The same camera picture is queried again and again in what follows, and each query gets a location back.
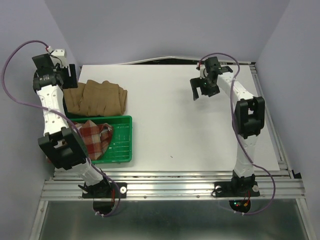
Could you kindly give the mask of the tan pleated skirt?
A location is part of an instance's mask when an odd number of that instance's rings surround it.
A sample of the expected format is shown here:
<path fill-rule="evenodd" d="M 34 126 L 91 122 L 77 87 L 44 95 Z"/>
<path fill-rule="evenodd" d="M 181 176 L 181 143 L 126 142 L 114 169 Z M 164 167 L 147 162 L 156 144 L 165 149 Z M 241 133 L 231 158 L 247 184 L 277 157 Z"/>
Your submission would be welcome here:
<path fill-rule="evenodd" d="M 63 90 L 67 111 L 86 117 L 112 117 L 125 114 L 128 91 L 109 81 L 88 80 L 77 88 Z"/>

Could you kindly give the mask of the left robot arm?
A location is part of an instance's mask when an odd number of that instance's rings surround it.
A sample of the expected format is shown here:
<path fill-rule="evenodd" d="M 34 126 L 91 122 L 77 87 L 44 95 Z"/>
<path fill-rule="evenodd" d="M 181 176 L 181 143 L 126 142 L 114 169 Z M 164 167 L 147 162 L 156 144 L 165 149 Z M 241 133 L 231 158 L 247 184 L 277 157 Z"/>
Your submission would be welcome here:
<path fill-rule="evenodd" d="M 112 191 L 109 180 L 92 165 L 85 143 L 64 111 L 63 91 L 76 88 L 74 64 L 53 61 L 50 53 L 32 57 L 36 66 L 33 90 L 38 95 L 44 118 L 43 137 L 38 145 L 56 169 L 76 173 L 84 180 L 80 186 L 87 198 L 104 198 Z"/>

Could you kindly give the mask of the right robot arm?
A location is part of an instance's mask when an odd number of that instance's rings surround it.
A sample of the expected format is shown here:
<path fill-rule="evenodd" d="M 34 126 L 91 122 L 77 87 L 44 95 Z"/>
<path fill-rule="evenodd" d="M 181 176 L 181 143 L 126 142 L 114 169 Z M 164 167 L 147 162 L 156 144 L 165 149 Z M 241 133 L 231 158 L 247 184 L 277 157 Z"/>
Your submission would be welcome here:
<path fill-rule="evenodd" d="M 214 183 L 215 198 L 258 197 L 254 171 L 254 153 L 258 136 L 265 126 L 265 100 L 254 96 L 239 81 L 229 66 L 221 66 L 216 56 L 201 60 L 196 69 L 199 77 L 190 85 L 193 99 L 212 97 L 223 91 L 230 99 L 231 124 L 237 139 L 236 162 L 229 181 Z"/>

